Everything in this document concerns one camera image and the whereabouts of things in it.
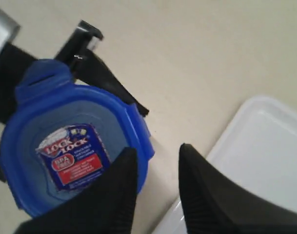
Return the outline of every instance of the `floor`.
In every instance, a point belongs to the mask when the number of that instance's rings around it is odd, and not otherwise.
[[[0,0],[0,7],[22,26],[15,44],[39,58],[52,58],[80,19],[101,29],[96,53],[150,109],[156,154],[134,234],[150,233],[177,198],[180,144],[206,156],[256,94],[297,110],[297,0]],[[0,234],[26,219],[0,182]]]

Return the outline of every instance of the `blue container lid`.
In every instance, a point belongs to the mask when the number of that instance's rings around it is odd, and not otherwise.
[[[136,148],[138,192],[141,191],[148,160],[154,155],[154,150],[146,123],[136,105],[127,105],[113,94],[96,87],[75,85],[69,68],[52,59],[34,62],[16,87],[15,94],[18,110],[2,134],[0,165],[19,208],[35,217],[81,191],[67,187],[62,179],[59,184],[53,183],[54,177],[50,175],[59,173],[60,166],[68,168],[65,163],[73,165],[74,159],[68,157],[71,154],[66,154],[66,151],[74,151],[74,147],[84,144],[84,134],[89,134],[88,140],[99,146],[97,155],[100,161],[96,164],[102,165],[102,169],[117,157],[123,147]],[[68,142],[72,143],[74,139],[76,143],[70,144],[67,149],[61,148],[65,154],[57,157],[53,152],[54,146],[43,146],[49,141],[45,137],[52,134],[71,135]],[[78,153],[81,158],[84,156],[82,153]],[[44,154],[45,160],[41,160],[38,154]],[[53,170],[43,169],[50,163],[52,166],[55,163]],[[67,173],[63,176],[70,180]],[[82,187],[79,188],[83,188],[85,184],[82,182],[80,185]]]

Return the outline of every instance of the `white tray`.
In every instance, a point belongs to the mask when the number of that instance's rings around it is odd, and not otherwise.
[[[246,101],[207,160],[232,181],[297,212],[297,113],[266,96]],[[186,234],[180,199],[153,234]]]

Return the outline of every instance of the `beige floor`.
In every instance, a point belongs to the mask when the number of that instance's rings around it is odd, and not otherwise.
[[[296,0],[0,0],[22,26],[15,44],[52,58],[80,19],[97,54],[151,110],[156,150],[134,234],[150,233],[178,196],[178,148],[205,156],[239,105],[268,94],[297,109]],[[0,234],[27,219],[0,183]]]

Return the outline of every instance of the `blue plastic container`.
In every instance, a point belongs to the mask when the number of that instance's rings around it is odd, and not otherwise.
[[[135,105],[75,85],[69,68],[51,59],[34,62],[15,94],[18,110],[2,135],[0,165],[19,208],[36,217],[73,198],[124,147],[137,149],[140,192],[154,150]]]

